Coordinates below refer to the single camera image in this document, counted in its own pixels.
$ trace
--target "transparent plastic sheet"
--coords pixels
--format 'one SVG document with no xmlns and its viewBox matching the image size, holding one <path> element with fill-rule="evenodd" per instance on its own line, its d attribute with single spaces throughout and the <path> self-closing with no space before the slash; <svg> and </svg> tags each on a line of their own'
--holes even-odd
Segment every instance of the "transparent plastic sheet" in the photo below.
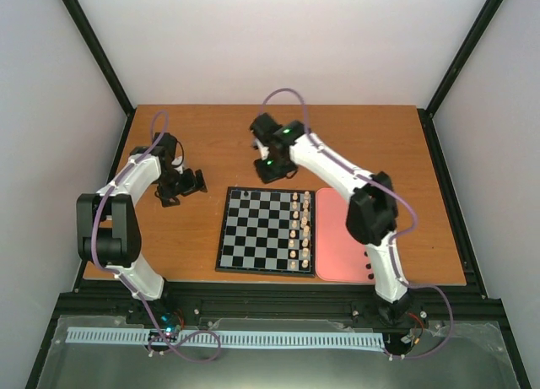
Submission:
<svg viewBox="0 0 540 389">
<path fill-rule="evenodd" d="M 66 331 L 71 326 L 143 327 L 126 325 L 123 317 L 63 317 L 58 322 L 39 388 L 519 387 L 500 330 L 492 322 L 456 323 L 455 339 L 439 354 L 418 361 L 388 362 L 382 353 L 351 350 L 226 349 L 218 360 L 207 365 L 187 363 L 173 354 L 149 358 L 143 346 L 66 344 Z M 222 319 L 209 328 L 215 331 L 352 331 L 340 323 L 312 320 Z M 435 347 L 447 331 L 447 322 L 432 321 L 411 354 L 421 354 Z M 205 357 L 213 348 L 183 348 L 182 351 Z"/>
</svg>

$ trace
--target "red placemat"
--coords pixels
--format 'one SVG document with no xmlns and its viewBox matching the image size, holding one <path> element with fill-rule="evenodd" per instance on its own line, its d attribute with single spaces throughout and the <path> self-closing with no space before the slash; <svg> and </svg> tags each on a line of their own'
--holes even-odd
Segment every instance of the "red placemat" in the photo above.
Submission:
<svg viewBox="0 0 540 389">
<path fill-rule="evenodd" d="M 333 188 L 316 193 L 316 274 L 325 281 L 374 284 L 364 246 L 345 227 L 348 203 Z"/>
</svg>

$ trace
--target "black square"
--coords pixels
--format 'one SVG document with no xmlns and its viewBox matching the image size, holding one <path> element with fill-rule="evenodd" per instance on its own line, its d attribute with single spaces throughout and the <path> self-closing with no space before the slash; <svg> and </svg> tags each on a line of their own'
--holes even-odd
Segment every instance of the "black square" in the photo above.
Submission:
<svg viewBox="0 0 540 389">
<path fill-rule="evenodd" d="M 255 242 L 255 247 L 266 247 L 268 244 L 268 239 L 266 237 L 257 237 Z"/>
<path fill-rule="evenodd" d="M 233 257 L 233 267 L 242 267 L 244 265 L 244 257 Z"/>
<path fill-rule="evenodd" d="M 224 256 L 232 256 L 233 255 L 233 246 L 223 246 L 223 255 Z"/>
<path fill-rule="evenodd" d="M 255 268 L 264 268 L 266 265 L 267 265 L 266 258 L 256 258 L 253 264 Z"/>
<path fill-rule="evenodd" d="M 278 249 L 267 248 L 267 258 L 278 258 Z"/>
<path fill-rule="evenodd" d="M 244 257 L 254 257 L 255 247 L 246 247 L 244 250 Z"/>
<path fill-rule="evenodd" d="M 283 260 L 283 259 L 279 259 L 279 260 L 277 261 L 277 263 L 278 263 L 277 266 L 276 266 L 277 269 L 283 269 L 283 270 L 286 270 L 286 269 L 287 269 L 287 266 L 289 265 L 288 262 L 287 262 L 287 260 Z"/>
<path fill-rule="evenodd" d="M 245 246 L 246 245 L 246 238 L 242 235 L 237 235 L 235 237 L 235 246 Z"/>
<path fill-rule="evenodd" d="M 278 229 L 268 229 L 268 237 L 277 238 L 278 237 Z"/>
</svg>

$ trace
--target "gray floor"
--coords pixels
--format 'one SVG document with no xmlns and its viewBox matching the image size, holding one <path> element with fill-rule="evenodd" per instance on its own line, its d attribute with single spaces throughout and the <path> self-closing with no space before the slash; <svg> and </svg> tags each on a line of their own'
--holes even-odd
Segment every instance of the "gray floor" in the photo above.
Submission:
<svg viewBox="0 0 540 389">
<path fill-rule="evenodd" d="M 60 343 L 53 346 L 39 387 L 517 388 L 501 340 L 494 337 L 493 328 L 486 332 L 489 334 L 476 329 L 473 337 L 453 338 L 443 351 L 427 359 L 392 362 L 384 354 L 351 350 L 234 349 L 224 350 L 211 364 L 195 365 L 173 354 L 149 358 L 142 346 Z M 62 332 L 57 336 L 60 342 Z M 426 332 L 414 353 L 422 353 L 439 341 Z M 212 349 L 184 351 L 203 357 Z"/>
</svg>

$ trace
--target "black metal frame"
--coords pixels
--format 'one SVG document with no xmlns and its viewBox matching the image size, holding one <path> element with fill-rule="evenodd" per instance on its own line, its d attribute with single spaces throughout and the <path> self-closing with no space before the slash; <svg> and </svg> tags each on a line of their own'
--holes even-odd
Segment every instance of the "black metal frame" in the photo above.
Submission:
<svg viewBox="0 0 540 389">
<path fill-rule="evenodd" d="M 127 123 L 109 174 L 109 178 L 112 178 L 120 164 L 120 157 L 135 110 L 132 108 L 78 1 L 63 1 L 127 115 Z M 531 385 L 521 362 L 505 309 L 500 300 L 487 298 L 433 123 L 435 113 L 502 1 L 486 1 L 428 107 L 425 110 L 418 109 L 418 118 L 424 130 L 425 140 L 467 281 L 466 286 L 444 287 L 443 290 L 452 303 L 456 320 L 496 321 L 499 323 L 518 382 L 521 387 L 528 388 Z M 57 306 L 30 374 L 27 388 L 33 388 L 37 385 L 59 316 L 123 315 L 132 322 L 142 322 L 147 325 L 150 323 L 140 303 L 132 299 L 127 289 L 115 281 L 84 280 L 82 279 L 84 268 L 85 264 L 81 264 L 73 291 L 60 294 L 58 298 Z M 184 311 L 186 323 L 200 327 L 207 326 L 208 321 L 216 321 L 222 317 L 312 318 L 339 321 L 354 327 L 370 327 L 381 332 L 393 331 L 388 327 L 367 326 L 363 324 L 365 321 L 352 315 L 352 309 L 355 306 L 373 300 L 374 290 L 370 286 L 296 284 L 291 289 L 290 286 L 281 284 L 170 283 L 170 287 L 171 294 L 178 299 Z M 444 302 L 434 291 L 422 290 L 416 294 L 416 297 L 424 304 L 430 319 L 444 320 L 447 318 Z"/>
</svg>

